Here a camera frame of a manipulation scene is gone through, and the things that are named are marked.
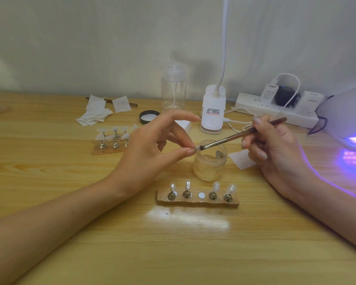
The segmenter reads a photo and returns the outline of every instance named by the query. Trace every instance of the hand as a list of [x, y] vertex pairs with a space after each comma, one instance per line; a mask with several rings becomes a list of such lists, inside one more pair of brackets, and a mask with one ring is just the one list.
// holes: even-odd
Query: hand
[[[111, 175], [120, 190], [129, 198], [149, 185], [166, 167], [195, 154], [195, 144], [174, 120], [200, 121], [197, 115], [177, 109], [162, 113], [142, 128], [134, 130], [129, 145]], [[167, 140], [181, 146], [170, 153], [161, 153]]]
[[242, 139], [241, 146], [261, 168], [268, 182], [284, 197], [294, 201], [300, 182], [306, 182], [316, 173], [309, 164], [295, 135], [285, 125], [276, 128], [268, 122], [275, 118], [263, 115], [253, 117], [258, 133]]

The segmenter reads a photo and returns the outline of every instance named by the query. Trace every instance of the power strip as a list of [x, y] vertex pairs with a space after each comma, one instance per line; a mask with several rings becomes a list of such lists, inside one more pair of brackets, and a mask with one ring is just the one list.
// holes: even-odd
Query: power strip
[[[232, 107], [232, 109], [239, 107], [245, 108], [256, 114], [257, 116], [262, 116], [263, 114], [275, 116], [280, 111], [280, 109], [282, 109], [282, 106], [278, 106], [276, 104], [263, 104], [259, 101], [259, 98], [260, 96], [239, 93], [239, 96], [236, 100], [236, 104], [234, 107]], [[243, 109], [237, 109], [235, 111], [250, 115], [249, 112]], [[296, 114], [294, 112], [294, 108], [292, 107], [283, 109], [282, 112], [279, 114], [279, 117], [286, 117], [286, 123], [288, 124], [297, 125], [309, 129], [313, 128], [319, 120], [315, 112], [309, 114], [308, 116], [302, 116]]]

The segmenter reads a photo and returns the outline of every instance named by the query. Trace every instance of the white wall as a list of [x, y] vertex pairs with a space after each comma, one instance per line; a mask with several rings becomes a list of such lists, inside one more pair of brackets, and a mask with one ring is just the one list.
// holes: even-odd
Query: white wall
[[[170, 51], [201, 99], [220, 73], [222, 3], [0, 0], [0, 90], [158, 98]], [[356, 86], [356, 0], [230, 0], [227, 41], [229, 99], [281, 72], [328, 95]]]

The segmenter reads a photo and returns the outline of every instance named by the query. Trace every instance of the forearm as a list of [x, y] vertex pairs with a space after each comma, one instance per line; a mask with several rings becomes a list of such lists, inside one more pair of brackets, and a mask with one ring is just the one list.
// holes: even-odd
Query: forearm
[[299, 188], [299, 197], [294, 201], [356, 245], [356, 195], [321, 177], [314, 177], [305, 184]]
[[104, 179], [0, 219], [0, 284], [10, 284], [125, 197]]

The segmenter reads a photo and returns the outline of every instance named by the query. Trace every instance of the uv nail lamp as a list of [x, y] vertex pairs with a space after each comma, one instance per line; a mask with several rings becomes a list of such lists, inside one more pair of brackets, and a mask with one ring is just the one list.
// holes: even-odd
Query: uv nail lamp
[[325, 130], [349, 149], [356, 150], [356, 88], [334, 96], [317, 110], [327, 118]]

